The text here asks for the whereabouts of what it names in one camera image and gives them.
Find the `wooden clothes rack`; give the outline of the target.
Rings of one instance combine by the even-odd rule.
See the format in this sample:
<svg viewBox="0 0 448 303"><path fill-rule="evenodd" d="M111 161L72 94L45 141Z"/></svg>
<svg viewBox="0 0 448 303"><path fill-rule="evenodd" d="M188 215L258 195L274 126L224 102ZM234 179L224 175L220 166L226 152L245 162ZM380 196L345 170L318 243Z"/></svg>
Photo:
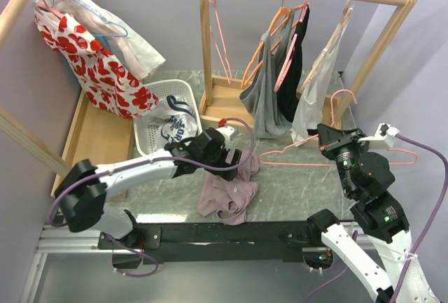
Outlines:
<svg viewBox="0 0 448 303"><path fill-rule="evenodd" d="M44 42L27 4L1 49L1 107L17 118L57 154L62 153L81 95L67 63ZM106 124L79 135L74 161L114 163L132 154L132 122L89 107ZM41 201L50 194L55 173L6 134L1 135L1 196Z"/></svg>
<svg viewBox="0 0 448 303"><path fill-rule="evenodd" d="M202 33L202 56L204 64L204 93L200 101L199 116L205 125L217 125L226 116L234 116L253 124L253 118L238 101L241 92L241 81L237 78L228 83L224 76L214 75L211 68L211 32L209 30L209 0L199 0L200 24ZM393 37L416 5L418 0L352 0L372 5L392 6L395 8L388 22L381 31L363 63L359 66L350 88L358 92L375 65L389 46ZM339 20L342 0L318 0L317 11L312 14L313 22L305 37L307 49L304 64L312 65L323 44L329 40L332 28Z"/></svg>

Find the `thin pink wire hanger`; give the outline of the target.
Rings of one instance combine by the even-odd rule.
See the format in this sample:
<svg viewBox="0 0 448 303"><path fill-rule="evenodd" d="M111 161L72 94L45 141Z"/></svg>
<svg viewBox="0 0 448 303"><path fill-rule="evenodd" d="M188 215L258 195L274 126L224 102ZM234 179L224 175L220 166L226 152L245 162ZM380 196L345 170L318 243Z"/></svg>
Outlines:
<svg viewBox="0 0 448 303"><path fill-rule="evenodd" d="M218 12L218 0L209 0L209 4L211 5L211 7L213 8L214 13L215 13L216 27L218 29L220 44L218 44L218 40L216 39L216 37L214 35L214 31L213 31L212 27L209 27L210 34L213 38L214 45L216 47L216 52L220 59L221 65L223 67L223 71L224 71L226 80L229 84L231 84L232 83L232 69L230 66L230 61L228 59L227 47L226 47L225 38L223 35L223 30L221 27L221 20L220 20L219 12Z"/></svg>

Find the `black tank top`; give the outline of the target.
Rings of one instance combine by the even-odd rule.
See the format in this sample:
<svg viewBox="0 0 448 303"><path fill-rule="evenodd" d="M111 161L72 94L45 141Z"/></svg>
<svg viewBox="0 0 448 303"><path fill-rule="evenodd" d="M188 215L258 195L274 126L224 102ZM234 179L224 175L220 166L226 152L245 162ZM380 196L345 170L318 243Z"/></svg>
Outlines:
<svg viewBox="0 0 448 303"><path fill-rule="evenodd" d="M276 93L277 106L283 117L285 117L285 119L289 122L293 121L299 102L299 99L296 96L296 90L302 75L302 42L307 32L309 13L310 10L308 7L303 22L298 23L295 28L295 33L297 33L297 41L295 43L293 61L282 86Z"/></svg>

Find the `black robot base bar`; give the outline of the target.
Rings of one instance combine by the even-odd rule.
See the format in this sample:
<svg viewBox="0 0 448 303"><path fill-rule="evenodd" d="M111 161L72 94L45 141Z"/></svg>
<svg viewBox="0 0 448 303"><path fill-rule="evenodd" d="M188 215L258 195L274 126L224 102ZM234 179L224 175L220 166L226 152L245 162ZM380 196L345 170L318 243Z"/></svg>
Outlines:
<svg viewBox="0 0 448 303"><path fill-rule="evenodd" d="M328 269L333 252L305 220L222 223L137 223L120 243L159 263L282 260Z"/></svg>

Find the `mauve pink tank top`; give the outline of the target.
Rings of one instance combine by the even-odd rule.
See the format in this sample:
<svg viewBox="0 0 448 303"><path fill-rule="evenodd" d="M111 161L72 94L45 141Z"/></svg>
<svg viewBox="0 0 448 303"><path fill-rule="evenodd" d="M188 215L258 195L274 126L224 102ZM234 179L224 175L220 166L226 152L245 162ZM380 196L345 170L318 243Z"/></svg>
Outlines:
<svg viewBox="0 0 448 303"><path fill-rule="evenodd" d="M251 179L259 168L258 157L252 155L238 167L237 176L232 181L206 173L197 212L203 217L214 215L225 225L245 223L247 207L258 192L258 183Z"/></svg>

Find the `pink plastic hanger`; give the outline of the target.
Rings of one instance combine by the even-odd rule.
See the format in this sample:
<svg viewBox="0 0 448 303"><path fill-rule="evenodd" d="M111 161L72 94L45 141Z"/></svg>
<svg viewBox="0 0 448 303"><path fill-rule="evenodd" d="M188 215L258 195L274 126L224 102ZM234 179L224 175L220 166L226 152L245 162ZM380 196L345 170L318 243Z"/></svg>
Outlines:
<svg viewBox="0 0 448 303"><path fill-rule="evenodd" d="M304 3L300 7L302 9L301 14L300 14L300 18L293 24L292 28L296 28L298 23L302 23L303 22L308 7L309 7L309 0L304 0ZM284 81L284 79L285 79L285 77L286 77L286 75L288 73L288 70L291 67L291 64L292 64L292 61L293 61L293 56L294 56L294 53L295 53L295 43L296 43L297 39L298 39L298 34L294 33L294 35L292 37L292 40L290 42L290 47L288 49L288 52L286 53L285 61L283 62L282 68L281 68L281 70L279 72L278 78L277 78L275 86L274 86L274 91L275 92L279 91L279 89L282 86L283 81Z"/></svg>

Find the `white navy tank top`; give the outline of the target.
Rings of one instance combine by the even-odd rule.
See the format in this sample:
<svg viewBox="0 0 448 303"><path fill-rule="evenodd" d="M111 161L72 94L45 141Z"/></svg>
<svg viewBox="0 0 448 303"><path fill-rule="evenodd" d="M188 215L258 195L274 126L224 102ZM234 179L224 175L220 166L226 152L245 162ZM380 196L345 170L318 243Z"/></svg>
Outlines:
<svg viewBox="0 0 448 303"><path fill-rule="evenodd" d="M166 96L159 100L146 117L149 125L158 126L155 133L156 148L195 137L199 130L195 110L183 97Z"/></svg>

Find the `white sheer tank top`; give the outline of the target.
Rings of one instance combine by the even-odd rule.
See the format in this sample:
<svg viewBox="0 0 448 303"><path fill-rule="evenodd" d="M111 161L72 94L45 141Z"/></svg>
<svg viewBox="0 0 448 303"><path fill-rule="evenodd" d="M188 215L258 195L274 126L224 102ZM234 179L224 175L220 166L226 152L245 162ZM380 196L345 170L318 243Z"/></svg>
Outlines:
<svg viewBox="0 0 448 303"><path fill-rule="evenodd" d="M317 124L323 120L323 105L339 52L340 40L345 33L351 16L342 25L342 33L335 47L325 56L315 77L300 95L290 129L293 143L306 139L309 136L308 131L316 130Z"/></svg>

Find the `grey tank top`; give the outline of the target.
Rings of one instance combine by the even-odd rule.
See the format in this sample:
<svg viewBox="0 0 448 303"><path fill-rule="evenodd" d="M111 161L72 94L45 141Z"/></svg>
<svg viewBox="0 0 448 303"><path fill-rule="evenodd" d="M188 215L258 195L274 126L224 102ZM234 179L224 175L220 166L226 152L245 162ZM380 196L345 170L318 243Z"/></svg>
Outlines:
<svg viewBox="0 0 448 303"><path fill-rule="evenodd" d="M260 38L255 60L259 68L239 95L240 102L253 117L253 132L260 139L279 139L290 133L291 123L277 106L274 86L286 58L294 13L277 31L266 31Z"/></svg>

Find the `red floral white garment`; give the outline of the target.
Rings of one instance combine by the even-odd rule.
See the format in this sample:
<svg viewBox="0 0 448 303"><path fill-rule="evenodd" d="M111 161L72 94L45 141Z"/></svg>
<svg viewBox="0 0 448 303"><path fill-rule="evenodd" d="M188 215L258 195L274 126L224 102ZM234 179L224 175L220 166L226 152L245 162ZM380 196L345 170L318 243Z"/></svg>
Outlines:
<svg viewBox="0 0 448 303"><path fill-rule="evenodd" d="M158 97L72 15L38 3L34 19L45 43L66 59L93 106L125 119L157 106Z"/></svg>

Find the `white pale pink garment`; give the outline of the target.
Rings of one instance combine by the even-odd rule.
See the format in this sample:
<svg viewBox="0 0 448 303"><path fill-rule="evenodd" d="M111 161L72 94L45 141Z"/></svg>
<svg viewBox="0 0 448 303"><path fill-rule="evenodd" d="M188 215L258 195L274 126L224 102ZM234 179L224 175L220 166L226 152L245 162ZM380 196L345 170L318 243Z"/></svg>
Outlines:
<svg viewBox="0 0 448 303"><path fill-rule="evenodd" d="M93 0L45 0L61 13L71 14L92 35L103 38L111 52L139 80L152 75L166 59L117 15Z"/></svg>

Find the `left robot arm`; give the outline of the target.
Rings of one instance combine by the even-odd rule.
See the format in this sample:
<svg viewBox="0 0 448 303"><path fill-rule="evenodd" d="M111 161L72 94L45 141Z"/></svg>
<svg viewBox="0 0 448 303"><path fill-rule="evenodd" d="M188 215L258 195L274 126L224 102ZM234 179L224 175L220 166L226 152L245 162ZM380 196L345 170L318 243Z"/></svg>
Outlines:
<svg viewBox="0 0 448 303"><path fill-rule="evenodd" d="M60 210L71 232L98 230L111 235L123 248L132 248L140 239L134 216L110 207L107 201L146 182L193 174L199 168L231 181L242 157L240 150L228 148L236 133L231 126L210 127L147 156L99 165L82 160L57 187L49 221Z"/></svg>

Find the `left wooden clothes rack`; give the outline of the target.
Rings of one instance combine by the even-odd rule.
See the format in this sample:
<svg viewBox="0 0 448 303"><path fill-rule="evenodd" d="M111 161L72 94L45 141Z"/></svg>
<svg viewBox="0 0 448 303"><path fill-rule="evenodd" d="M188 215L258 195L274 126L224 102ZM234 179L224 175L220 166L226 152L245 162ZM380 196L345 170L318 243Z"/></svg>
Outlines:
<svg viewBox="0 0 448 303"><path fill-rule="evenodd" d="M1 49L1 107L17 118L57 154L62 153L81 95L67 63L44 42L27 4ZM132 122L89 107L106 124L79 135L74 161L114 163L132 154ZM55 173L6 134L1 135L1 196L41 201L50 194Z"/></svg>

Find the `beige wooden hanger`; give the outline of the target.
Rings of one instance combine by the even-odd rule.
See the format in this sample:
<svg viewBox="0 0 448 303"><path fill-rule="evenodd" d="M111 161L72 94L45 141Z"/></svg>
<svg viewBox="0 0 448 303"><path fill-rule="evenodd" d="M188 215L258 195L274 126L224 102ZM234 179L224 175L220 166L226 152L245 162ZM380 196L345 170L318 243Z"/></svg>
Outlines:
<svg viewBox="0 0 448 303"><path fill-rule="evenodd" d="M322 65L323 60L326 58L326 55L333 50L335 47L336 42L340 39L341 33L342 33L342 25L344 22L351 16L351 12L353 9L350 7L351 0L346 0L346 3L344 5L344 9L342 11L342 17L336 26L332 36L330 37L330 40L328 41L325 48L321 51L321 54L318 56L316 61L313 64L313 67L311 68L311 71L305 78L303 84L298 89L298 93L302 94L305 90L306 86L310 83L310 81L315 77L319 67Z"/></svg>

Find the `white plastic laundry basket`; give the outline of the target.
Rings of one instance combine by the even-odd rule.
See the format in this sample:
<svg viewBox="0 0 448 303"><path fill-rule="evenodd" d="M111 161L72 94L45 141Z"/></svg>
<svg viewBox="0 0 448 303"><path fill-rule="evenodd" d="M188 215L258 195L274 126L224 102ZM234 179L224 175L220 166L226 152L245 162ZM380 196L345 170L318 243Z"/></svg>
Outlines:
<svg viewBox="0 0 448 303"><path fill-rule="evenodd" d="M195 110L195 118L199 127L197 135L202 132L202 125L193 90L187 82L179 79L167 79L145 84L144 87L155 94L159 100L164 99L168 95L183 97ZM134 138L136 149L140 155L149 155L159 149L155 146L155 133L157 129L158 126L148 124L146 115L134 119Z"/></svg>

